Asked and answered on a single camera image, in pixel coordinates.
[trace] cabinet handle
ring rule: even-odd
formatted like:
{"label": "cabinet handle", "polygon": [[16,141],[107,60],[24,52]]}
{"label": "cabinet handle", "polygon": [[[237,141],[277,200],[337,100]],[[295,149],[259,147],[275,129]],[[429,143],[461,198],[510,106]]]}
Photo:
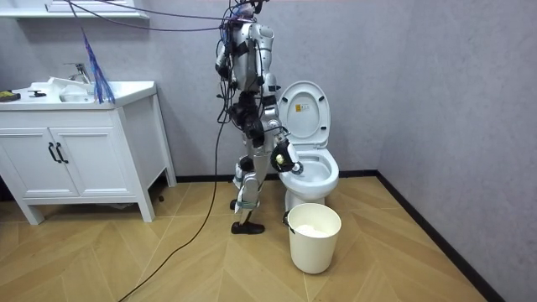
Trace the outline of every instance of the cabinet handle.
{"label": "cabinet handle", "polygon": [[69,160],[65,160],[64,157],[61,156],[60,147],[61,147],[61,144],[56,143],[56,151],[58,152],[58,156],[60,156],[60,159],[61,159],[61,160],[58,160],[58,162],[61,163],[63,161],[64,163],[68,164]]}
{"label": "cabinet handle", "polygon": [[56,163],[61,164],[61,160],[56,159],[56,157],[54,156],[54,152],[52,151],[52,147],[54,147],[54,144],[51,143],[51,142],[49,142],[49,152],[50,152],[50,156],[52,156],[52,159],[53,159]]}

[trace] gray wall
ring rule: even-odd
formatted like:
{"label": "gray wall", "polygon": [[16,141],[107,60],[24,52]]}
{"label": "gray wall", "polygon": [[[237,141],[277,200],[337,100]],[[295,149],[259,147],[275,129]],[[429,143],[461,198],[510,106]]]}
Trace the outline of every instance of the gray wall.
{"label": "gray wall", "polygon": [[[227,5],[145,3],[157,10],[213,16],[221,16]],[[276,34],[272,72],[279,84],[285,88],[310,80],[327,94],[332,115],[328,147],[341,170],[378,166],[408,17],[408,1],[397,0],[270,2],[258,17]],[[218,33],[149,32],[95,19],[84,24],[109,80],[157,81],[176,174],[212,174],[216,116],[222,105],[215,98]],[[152,16],[150,25],[192,28],[214,23]],[[72,67],[63,63],[86,61],[74,19],[0,19],[0,41],[0,89],[68,76]],[[221,142],[219,174],[231,174],[244,152],[241,135],[227,125]]]}
{"label": "gray wall", "polygon": [[416,0],[379,169],[508,301],[537,297],[537,2]]}

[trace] cabinet door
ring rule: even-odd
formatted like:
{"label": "cabinet door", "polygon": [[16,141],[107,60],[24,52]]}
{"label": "cabinet door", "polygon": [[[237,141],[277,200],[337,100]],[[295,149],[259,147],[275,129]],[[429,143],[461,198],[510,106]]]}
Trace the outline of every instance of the cabinet door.
{"label": "cabinet door", "polygon": [[78,196],[54,143],[47,128],[0,129],[0,169],[16,197]]}
{"label": "cabinet door", "polygon": [[112,127],[51,128],[50,132],[81,196],[132,195]]}

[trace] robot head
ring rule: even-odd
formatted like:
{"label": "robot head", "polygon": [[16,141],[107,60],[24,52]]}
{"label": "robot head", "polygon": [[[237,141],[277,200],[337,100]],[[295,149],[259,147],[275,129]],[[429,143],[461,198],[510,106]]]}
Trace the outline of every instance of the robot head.
{"label": "robot head", "polygon": [[244,18],[252,18],[254,14],[261,13],[263,2],[269,0],[241,0],[241,6],[238,9],[238,15]]}

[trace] toilet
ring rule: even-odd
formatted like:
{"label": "toilet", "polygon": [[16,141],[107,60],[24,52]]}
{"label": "toilet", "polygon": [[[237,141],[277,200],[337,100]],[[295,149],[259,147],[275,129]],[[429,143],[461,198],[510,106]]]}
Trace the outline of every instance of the toilet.
{"label": "toilet", "polygon": [[289,141],[295,146],[304,172],[280,173],[287,188],[285,210],[312,202],[325,204],[325,197],[336,188],[337,163],[326,148],[330,134],[330,107],[322,89],[310,81],[289,86],[278,102],[279,117],[289,130]]}

